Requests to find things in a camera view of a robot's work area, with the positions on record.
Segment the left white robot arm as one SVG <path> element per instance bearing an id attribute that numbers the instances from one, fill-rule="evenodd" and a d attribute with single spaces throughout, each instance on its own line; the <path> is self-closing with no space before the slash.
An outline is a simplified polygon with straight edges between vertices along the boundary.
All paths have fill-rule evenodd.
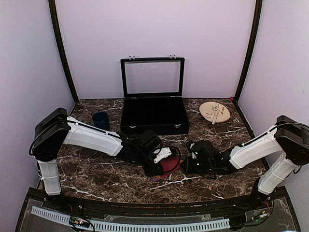
<path id="1" fill-rule="evenodd" d="M 57 154 L 62 145 L 85 147 L 140 165 L 149 177 L 166 174 L 161 161 L 181 155 L 174 146 L 164 147 L 152 130 L 128 136 L 82 123 L 69 116 L 66 109 L 57 108 L 35 127 L 28 153 L 36 159 L 45 193 L 50 196 L 49 203 L 58 211 L 68 207 L 68 199 L 61 195 L 57 167 Z"/>

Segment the dark blue cup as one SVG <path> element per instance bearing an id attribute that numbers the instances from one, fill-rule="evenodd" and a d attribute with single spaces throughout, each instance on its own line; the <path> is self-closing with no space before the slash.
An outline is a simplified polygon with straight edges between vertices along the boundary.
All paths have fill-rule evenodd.
<path id="1" fill-rule="evenodd" d="M 95 127 L 103 130 L 110 129 L 109 117 L 106 112 L 96 112 L 92 115 L 92 121 Z"/>

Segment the black frame post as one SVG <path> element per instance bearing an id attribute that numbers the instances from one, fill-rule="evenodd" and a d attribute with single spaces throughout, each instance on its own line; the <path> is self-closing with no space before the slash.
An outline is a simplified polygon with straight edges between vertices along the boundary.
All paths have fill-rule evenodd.
<path id="1" fill-rule="evenodd" d="M 243 91 L 243 88 L 244 88 L 244 84 L 245 84 L 245 81 L 246 81 L 246 77 L 247 77 L 247 74 L 248 74 L 248 71 L 249 71 L 249 66 L 250 66 L 250 63 L 251 63 L 251 60 L 252 60 L 253 50 L 254 50 L 255 41 L 256 41 L 259 23 L 260 23 L 262 5 L 263 5 L 262 0 L 256 0 L 255 1 L 253 22 L 252 22 L 252 28 L 251 28 L 251 33 L 250 33 L 250 37 L 249 37 L 248 47 L 247 47 L 246 56 L 245 56 L 245 59 L 244 59 L 242 71 L 241 71 L 241 74 L 240 74 L 239 83 L 238 83 L 236 93 L 235 93 L 235 96 L 234 96 L 235 104 L 238 104 L 238 102 L 240 100 L 240 97 L 241 97 L 241 94 L 242 94 L 242 91 Z"/>
<path id="2" fill-rule="evenodd" d="M 62 40 L 62 35 L 60 31 L 60 24 L 59 24 L 59 19 L 57 15 L 57 9 L 56 9 L 56 1 L 55 0 L 49 0 L 49 11 L 50 11 L 50 17 L 52 21 L 52 26 L 53 26 L 53 31 L 54 31 L 54 36 L 56 40 L 56 45 L 59 53 L 59 57 L 61 60 L 62 68 L 65 74 L 65 78 L 70 90 L 70 94 L 72 96 L 74 104 L 77 104 L 79 102 L 78 94 L 73 82 L 73 78 L 70 72 L 69 68 L 69 63 L 67 60 L 63 40 Z"/>

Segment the black storage box with lid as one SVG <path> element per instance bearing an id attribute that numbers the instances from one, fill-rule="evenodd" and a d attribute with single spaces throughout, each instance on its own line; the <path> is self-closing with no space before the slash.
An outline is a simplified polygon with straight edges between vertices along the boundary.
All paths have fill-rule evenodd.
<path id="1" fill-rule="evenodd" d="M 124 91 L 121 132 L 150 129 L 158 135 L 189 132 L 183 101 L 185 59 L 182 57 L 122 58 Z"/>

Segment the left black frame post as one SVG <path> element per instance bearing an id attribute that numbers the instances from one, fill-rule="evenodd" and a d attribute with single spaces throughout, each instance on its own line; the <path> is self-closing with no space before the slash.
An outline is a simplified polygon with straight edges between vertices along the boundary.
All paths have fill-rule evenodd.
<path id="1" fill-rule="evenodd" d="M 52 26 L 53 26 L 53 31 L 54 31 L 54 36 L 56 40 L 56 45 L 59 53 L 59 57 L 61 60 L 62 68 L 65 74 L 65 78 L 70 90 L 70 94 L 72 96 L 74 104 L 77 104 L 79 102 L 78 94 L 73 82 L 73 78 L 70 72 L 69 68 L 69 63 L 67 60 L 63 40 L 62 40 L 62 35 L 60 31 L 60 24 L 59 24 L 59 19 L 57 15 L 57 9 L 56 9 L 56 1 L 55 0 L 49 0 L 49 11 L 50 11 L 50 17 L 52 21 Z"/>

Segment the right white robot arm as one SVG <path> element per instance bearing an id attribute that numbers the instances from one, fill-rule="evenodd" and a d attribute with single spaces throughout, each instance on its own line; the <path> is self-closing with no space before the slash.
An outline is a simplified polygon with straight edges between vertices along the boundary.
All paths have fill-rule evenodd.
<path id="1" fill-rule="evenodd" d="M 235 173 L 246 165 L 273 153 L 280 153 L 270 169 L 256 182 L 246 205 L 256 210 L 265 202 L 265 196 L 292 172 L 309 162 L 309 127 L 287 116 L 279 116 L 274 126 L 250 141 L 220 153 L 210 141 L 189 142 L 191 153 L 181 163 L 186 173 Z"/>

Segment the maroon orange purple sock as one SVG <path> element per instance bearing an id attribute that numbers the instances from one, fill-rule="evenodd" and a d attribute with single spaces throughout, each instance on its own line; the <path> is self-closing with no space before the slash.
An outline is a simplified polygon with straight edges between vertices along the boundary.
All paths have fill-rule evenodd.
<path id="1" fill-rule="evenodd" d="M 163 167 L 164 174 L 153 176 L 153 181 L 158 181 L 159 179 L 163 179 L 168 177 L 170 174 L 174 173 L 175 171 L 181 169 L 181 163 L 183 160 L 179 159 L 178 157 L 171 157 L 166 158 L 160 161 L 160 164 Z"/>

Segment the black front rail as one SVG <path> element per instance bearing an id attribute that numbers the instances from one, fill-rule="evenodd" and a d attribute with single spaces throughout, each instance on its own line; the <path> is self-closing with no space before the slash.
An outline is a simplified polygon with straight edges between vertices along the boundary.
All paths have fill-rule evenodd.
<path id="1" fill-rule="evenodd" d="M 223 200 L 205 201 L 197 203 L 114 203 L 96 201 L 76 197 L 44 195 L 46 205 L 65 212 L 72 212 L 78 216 L 103 217 L 104 215 L 120 216 L 191 216 L 211 214 L 212 216 L 238 215 L 250 210 L 261 209 L 266 206 L 261 198 L 254 199 L 250 195 Z"/>

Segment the right black frame post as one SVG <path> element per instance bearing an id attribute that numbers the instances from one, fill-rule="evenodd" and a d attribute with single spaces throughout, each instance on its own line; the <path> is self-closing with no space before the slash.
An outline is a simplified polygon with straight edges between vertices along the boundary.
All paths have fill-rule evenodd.
<path id="1" fill-rule="evenodd" d="M 244 59 L 242 71 L 241 71 L 241 74 L 240 74 L 239 83 L 238 83 L 236 93 L 235 93 L 235 96 L 234 96 L 235 104 L 238 104 L 238 102 L 240 100 L 240 97 L 241 97 L 241 94 L 242 94 L 242 91 L 243 91 L 243 88 L 244 88 L 244 84 L 245 84 L 245 81 L 246 81 L 246 77 L 247 77 L 247 74 L 248 74 L 248 71 L 249 71 L 249 66 L 250 66 L 250 63 L 251 63 L 251 60 L 252 60 L 253 50 L 254 50 L 255 41 L 256 41 L 259 23 L 260 23 L 262 5 L 263 5 L 262 0 L 256 0 L 255 1 L 253 22 L 252 22 L 252 28 L 251 28 L 251 33 L 250 33 L 250 37 L 249 37 L 248 47 L 247 47 L 246 56 L 245 56 L 245 59 Z"/>

